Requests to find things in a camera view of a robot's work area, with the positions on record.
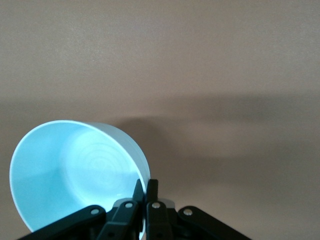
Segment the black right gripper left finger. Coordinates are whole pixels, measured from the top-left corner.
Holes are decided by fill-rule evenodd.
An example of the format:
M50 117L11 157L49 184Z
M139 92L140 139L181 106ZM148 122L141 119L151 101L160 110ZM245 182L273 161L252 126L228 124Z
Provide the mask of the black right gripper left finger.
M90 205L32 232L25 240L138 240L143 230L144 191L135 184L131 198L117 200L110 211Z

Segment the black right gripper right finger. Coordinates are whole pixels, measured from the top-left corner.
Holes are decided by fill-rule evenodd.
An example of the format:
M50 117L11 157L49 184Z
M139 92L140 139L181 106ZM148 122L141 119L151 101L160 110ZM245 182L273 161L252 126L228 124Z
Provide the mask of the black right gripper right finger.
M146 190L145 232L148 240L248 240L198 207L175 209L168 199L158 198L158 180L150 179Z

